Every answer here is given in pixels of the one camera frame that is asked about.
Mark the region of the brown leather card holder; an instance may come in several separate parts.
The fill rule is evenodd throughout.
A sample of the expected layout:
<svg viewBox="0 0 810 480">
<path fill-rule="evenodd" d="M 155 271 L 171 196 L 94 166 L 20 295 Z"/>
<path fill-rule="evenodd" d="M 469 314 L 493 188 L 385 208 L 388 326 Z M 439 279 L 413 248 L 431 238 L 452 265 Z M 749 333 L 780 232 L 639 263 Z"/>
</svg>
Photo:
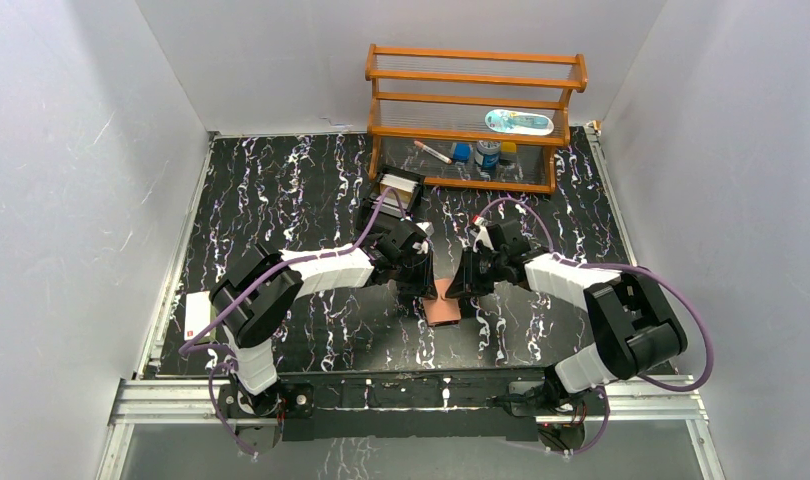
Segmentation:
<svg viewBox="0 0 810 480">
<path fill-rule="evenodd" d="M 457 299 L 446 297 L 447 290 L 452 284 L 452 278 L 435 280 L 437 290 L 436 299 L 422 298 L 422 307 L 425 320 L 429 327 L 456 324 L 461 321 L 462 314 Z"/>
</svg>

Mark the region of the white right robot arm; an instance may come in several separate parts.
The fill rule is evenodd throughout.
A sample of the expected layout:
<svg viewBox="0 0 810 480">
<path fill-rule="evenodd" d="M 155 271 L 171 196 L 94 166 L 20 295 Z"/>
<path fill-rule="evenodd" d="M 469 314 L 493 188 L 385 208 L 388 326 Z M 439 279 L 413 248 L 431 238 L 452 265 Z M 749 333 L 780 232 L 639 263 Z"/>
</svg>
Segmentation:
<svg viewBox="0 0 810 480">
<path fill-rule="evenodd" d="M 649 276 L 571 266 L 544 247 L 468 247 L 445 295 L 480 297 L 500 282 L 563 300 L 588 316 L 592 344 L 547 367 L 543 385 L 523 395 L 558 414 L 571 413 L 584 392 L 643 374 L 688 347 L 669 301 Z"/>
</svg>

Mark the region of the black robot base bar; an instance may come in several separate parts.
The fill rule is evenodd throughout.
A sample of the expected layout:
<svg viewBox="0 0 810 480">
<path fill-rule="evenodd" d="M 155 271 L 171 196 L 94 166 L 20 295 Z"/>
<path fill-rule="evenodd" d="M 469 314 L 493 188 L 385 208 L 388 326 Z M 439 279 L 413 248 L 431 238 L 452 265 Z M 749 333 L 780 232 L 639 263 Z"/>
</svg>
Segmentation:
<svg viewBox="0 0 810 480">
<path fill-rule="evenodd" d="M 260 394 L 234 375 L 214 393 L 236 431 L 277 439 L 501 437 L 576 448 L 605 413 L 601 391 L 566 394 L 544 367 L 283 373 Z"/>
</svg>

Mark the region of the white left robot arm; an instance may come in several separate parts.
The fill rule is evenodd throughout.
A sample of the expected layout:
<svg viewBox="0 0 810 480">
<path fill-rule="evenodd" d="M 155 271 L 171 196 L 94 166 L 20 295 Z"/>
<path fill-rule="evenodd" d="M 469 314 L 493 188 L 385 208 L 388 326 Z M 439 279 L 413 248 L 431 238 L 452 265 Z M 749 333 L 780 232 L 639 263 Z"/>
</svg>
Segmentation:
<svg viewBox="0 0 810 480">
<path fill-rule="evenodd" d="M 319 292 L 398 284 L 406 297 L 435 299 L 429 222 L 374 226 L 359 246 L 340 250 L 276 250 L 258 244 L 209 292 L 235 353 L 241 403 L 256 416 L 275 411 L 280 391 L 272 337 L 294 301 Z"/>
</svg>

